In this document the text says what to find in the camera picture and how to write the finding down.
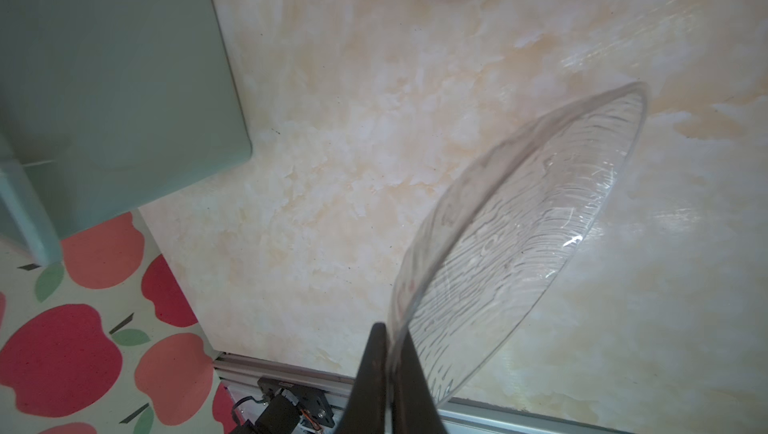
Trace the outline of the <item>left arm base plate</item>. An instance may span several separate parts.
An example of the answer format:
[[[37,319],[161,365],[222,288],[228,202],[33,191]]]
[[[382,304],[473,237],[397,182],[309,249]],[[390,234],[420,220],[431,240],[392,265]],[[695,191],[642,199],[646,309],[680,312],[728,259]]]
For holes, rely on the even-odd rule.
[[[231,433],[289,434],[327,433],[336,428],[336,420],[326,393],[318,388],[271,378],[257,382],[262,397],[252,395],[236,401],[230,411],[235,427]],[[248,402],[264,407],[256,420],[241,418],[239,408]]]

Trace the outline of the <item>clear glass textured plate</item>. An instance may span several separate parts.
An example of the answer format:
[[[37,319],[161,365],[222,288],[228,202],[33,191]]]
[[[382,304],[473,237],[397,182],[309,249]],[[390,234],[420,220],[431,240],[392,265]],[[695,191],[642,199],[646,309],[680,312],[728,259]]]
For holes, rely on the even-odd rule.
[[[523,125],[422,221],[387,324],[392,353],[413,342],[436,404],[506,343],[570,262],[632,154],[649,97],[632,82]]]

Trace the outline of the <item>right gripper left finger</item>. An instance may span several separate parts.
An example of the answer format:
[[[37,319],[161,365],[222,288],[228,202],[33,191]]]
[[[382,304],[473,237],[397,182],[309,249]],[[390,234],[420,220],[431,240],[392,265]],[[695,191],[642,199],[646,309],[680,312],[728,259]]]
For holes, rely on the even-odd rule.
[[[335,430],[338,434],[383,434],[386,426],[388,336],[384,323],[370,331],[352,391]]]

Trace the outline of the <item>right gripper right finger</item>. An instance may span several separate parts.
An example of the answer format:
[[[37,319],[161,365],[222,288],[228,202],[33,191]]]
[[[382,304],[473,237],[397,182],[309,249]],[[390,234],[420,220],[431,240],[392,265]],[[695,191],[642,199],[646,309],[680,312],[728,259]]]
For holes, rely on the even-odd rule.
[[[410,334],[404,338],[392,377],[394,434],[446,434]]]

